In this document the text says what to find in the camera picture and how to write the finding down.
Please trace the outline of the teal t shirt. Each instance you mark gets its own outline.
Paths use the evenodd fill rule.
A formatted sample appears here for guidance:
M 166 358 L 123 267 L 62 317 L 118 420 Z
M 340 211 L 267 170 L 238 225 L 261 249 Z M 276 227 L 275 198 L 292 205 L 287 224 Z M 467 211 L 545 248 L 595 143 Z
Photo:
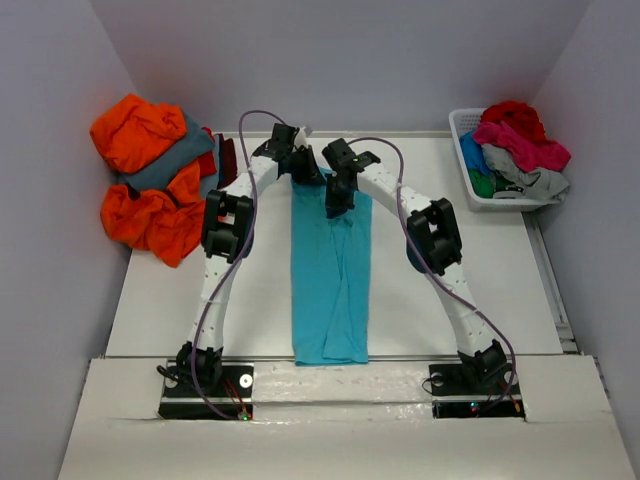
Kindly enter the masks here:
M 366 364 L 372 200 L 326 216 L 326 188 L 292 185 L 292 347 L 298 366 Z

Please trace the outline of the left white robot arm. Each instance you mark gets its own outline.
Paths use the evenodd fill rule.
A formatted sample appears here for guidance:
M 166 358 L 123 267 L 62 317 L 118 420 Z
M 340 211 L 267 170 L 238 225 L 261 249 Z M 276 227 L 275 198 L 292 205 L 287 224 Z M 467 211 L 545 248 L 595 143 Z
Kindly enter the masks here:
M 221 383 L 223 329 L 231 287 L 251 250 L 260 195 L 280 177 L 306 186 L 324 183 L 307 143 L 309 129 L 282 123 L 248 158 L 246 171 L 205 199 L 201 232 L 204 280 L 190 337 L 176 355 L 177 377 L 201 395 Z

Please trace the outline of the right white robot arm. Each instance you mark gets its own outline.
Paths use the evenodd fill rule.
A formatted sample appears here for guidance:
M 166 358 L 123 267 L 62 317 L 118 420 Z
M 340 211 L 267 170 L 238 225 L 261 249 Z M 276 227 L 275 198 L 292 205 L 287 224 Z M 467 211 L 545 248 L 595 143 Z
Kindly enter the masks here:
M 357 142 L 339 138 L 322 150 L 331 169 L 326 175 L 327 216 L 353 210 L 357 192 L 396 216 L 407 258 L 436 289 L 454 333 L 459 362 L 443 383 L 458 383 L 481 394 L 500 380 L 514 352 L 504 334 L 475 305 L 462 268 L 462 239 L 454 207 L 445 198 L 433 200 L 407 186 L 403 157 L 393 174 L 374 153 L 355 152 L 352 146 Z

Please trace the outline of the orange t shirt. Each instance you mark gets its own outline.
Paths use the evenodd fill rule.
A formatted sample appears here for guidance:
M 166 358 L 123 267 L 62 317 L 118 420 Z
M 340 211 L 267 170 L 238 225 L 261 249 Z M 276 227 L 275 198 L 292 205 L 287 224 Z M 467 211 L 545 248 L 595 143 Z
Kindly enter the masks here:
M 199 244 L 203 188 L 218 184 L 213 132 L 177 105 L 130 93 L 89 135 L 116 176 L 100 209 L 107 237 L 178 267 Z

